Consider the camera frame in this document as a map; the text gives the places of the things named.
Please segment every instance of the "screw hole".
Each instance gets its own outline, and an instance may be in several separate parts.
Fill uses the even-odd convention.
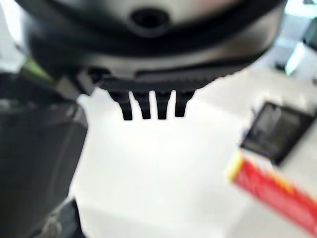
[[[142,37],[165,34],[170,26],[169,16],[159,9],[141,9],[131,14],[131,30]]]

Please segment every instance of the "red and yellow label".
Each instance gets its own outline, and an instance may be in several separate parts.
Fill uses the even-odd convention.
[[[317,237],[317,202],[282,176],[264,171],[239,155],[231,164],[228,178]]]

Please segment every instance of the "black prong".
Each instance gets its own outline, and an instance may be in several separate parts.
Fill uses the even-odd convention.
[[[150,108],[150,93],[149,92],[134,92],[135,100],[138,101],[143,119],[151,119],[151,108]]]
[[[129,99],[129,92],[109,92],[113,100],[119,103],[124,120],[132,120],[132,108]]]
[[[183,118],[186,112],[186,106],[189,100],[194,96],[195,91],[176,92],[175,116]]]
[[[158,119],[165,120],[167,118],[167,106],[171,92],[155,92],[158,105]]]

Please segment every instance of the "yellow stripe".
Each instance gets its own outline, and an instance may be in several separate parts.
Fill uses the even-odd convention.
[[[228,183],[231,183],[238,175],[241,167],[243,165],[243,157],[240,152],[238,152],[233,161],[230,163],[226,173],[225,178]]]

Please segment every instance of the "red label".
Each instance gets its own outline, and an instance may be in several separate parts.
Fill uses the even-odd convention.
[[[317,202],[284,179],[244,160],[234,183],[317,237]]]

